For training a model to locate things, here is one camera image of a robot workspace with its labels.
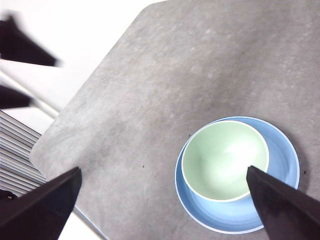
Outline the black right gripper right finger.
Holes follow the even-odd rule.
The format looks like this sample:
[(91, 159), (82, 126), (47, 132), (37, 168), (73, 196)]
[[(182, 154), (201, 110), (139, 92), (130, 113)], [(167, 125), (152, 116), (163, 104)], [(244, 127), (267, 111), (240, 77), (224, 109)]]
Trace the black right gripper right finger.
[(320, 202), (255, 166), (246, 181), (270, 240), (318, 240)]

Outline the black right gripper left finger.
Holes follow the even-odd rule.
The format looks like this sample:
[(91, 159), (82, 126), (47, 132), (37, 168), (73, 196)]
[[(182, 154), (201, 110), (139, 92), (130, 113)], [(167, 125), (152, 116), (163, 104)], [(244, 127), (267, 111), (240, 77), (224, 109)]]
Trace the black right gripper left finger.
[(0, 192), (2, 240), (57, 240), (74, 209), (82, 185), (79, 167), (17, 196)]

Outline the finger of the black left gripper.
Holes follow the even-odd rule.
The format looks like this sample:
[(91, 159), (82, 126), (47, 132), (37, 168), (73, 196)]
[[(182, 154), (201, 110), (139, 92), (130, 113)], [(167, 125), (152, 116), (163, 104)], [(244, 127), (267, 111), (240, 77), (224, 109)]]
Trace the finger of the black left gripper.
[(9, 87), (0, 86), (0, 109), (29, 107), (34, 103), (32, 97)]
[(0, 21), (0, 58), (33, 65), (61, 67), (63, 62), (29, 38), (13, 15)]

